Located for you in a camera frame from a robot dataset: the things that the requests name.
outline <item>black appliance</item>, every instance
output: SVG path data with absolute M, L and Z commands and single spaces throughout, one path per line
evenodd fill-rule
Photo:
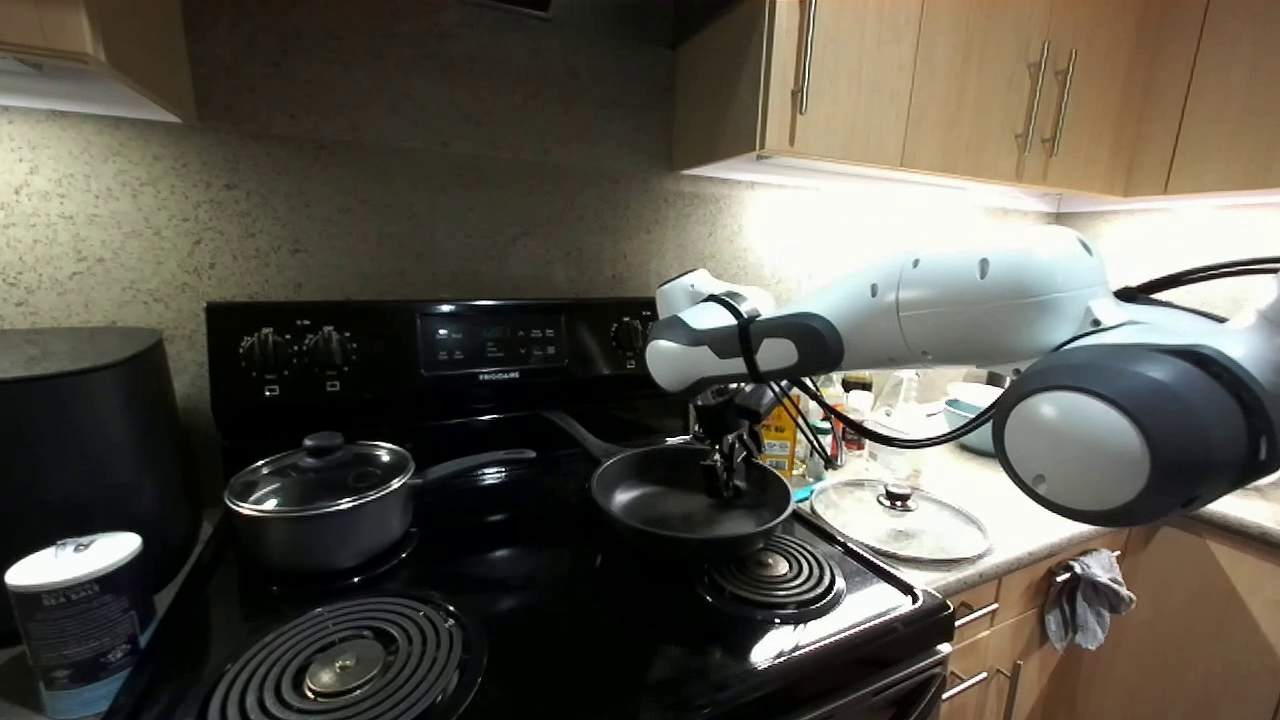
M 227 472 L 316 428 L 538 462 L 423 483 L 349 578 L 266 571 L 218 527 L 114 716 L 937 716 L 949 603 L 810 514 L 687 556 L 603 523 L 596 462 L 541 409 L 617 446 L 686 432 L 647 325 L 647 302 L 212 304 Z
M 170 583 L 202 532 L 166 340 L 154 329 L 0 332 L 0 571 L 66 537 L 133 527 Z M 0 592 L 0 645 L 18 639 Z

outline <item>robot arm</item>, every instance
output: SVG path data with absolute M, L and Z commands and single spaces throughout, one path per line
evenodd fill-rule
M 835 370 L 1030 365 L 992 405 L 1004 472 L 1087 523 L 1201 508 L 1280 466 L 1280 302 L 1252 329 L 1126 304 L 1066 229 L 859 269 L 767 302 L 687 274 L 658 293 L 654 379 L 693 394 Z

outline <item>dish towel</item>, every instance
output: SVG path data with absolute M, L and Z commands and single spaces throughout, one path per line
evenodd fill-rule
M 1110 639 L 1114 622 L 1134 603 L 1138 595 L 1121 578 L 1121 553 L 1095 547 L 1052 578 L 1052 592 L 1040 617 L 1043 638 L 1052 650 L 1081 645 L 1095 653 Z

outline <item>frying pan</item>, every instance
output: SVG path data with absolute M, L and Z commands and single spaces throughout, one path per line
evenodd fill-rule
M 545 418 L 599 462 L 591 499 L 603 520 L 654 547 L 741 547 L 794 518 L 794 489 L 765 466 L 743 466 L 738 489 L 721 492 L 709 446 L 617 450 L 564 414 Z

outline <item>black stove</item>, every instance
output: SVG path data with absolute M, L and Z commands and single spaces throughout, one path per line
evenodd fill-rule
M 803 508 L 718 553 L 603 523 L 596 462 L 541 414 L 617 446 L 686 432 L 641 365 L 647 320 L 647 302 L 212 304 L 227 472 L 316 428 L 422 466 L 521 451 L 422 489 L 411 532 L 345 578 L 256 570 L 218 523 L 114 716 L 934 716 L 951 613 Z

